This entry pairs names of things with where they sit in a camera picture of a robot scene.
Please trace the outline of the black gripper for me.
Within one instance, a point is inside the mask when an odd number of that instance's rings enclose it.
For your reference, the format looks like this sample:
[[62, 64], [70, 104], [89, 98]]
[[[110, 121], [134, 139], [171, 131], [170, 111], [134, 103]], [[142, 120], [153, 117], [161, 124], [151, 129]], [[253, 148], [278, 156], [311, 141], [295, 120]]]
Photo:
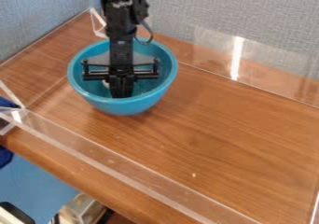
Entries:
[[114, 98], [131, 97], [135, 80], [161, 76], [161, 58], [135, 51], [135, 41], [94, 43], [85, 51], [81, 64], [85, 80], [110, 80]]

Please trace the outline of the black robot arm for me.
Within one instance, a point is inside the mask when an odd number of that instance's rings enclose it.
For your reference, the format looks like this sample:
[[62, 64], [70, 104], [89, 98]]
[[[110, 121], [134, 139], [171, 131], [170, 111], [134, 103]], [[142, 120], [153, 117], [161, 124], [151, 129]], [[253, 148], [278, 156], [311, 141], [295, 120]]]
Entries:
[[150, 6], [146, 0], [101, 0], [101, 4], [109, 51], [82, 60], [83, 79], [103, 80], [113, 97], [127, 98], [133, 96], [139, 80], [161, 77], [161, 59], [134, 51], [134, 41], [147, 46], [154, 40], [153, 30], [145, 21]]

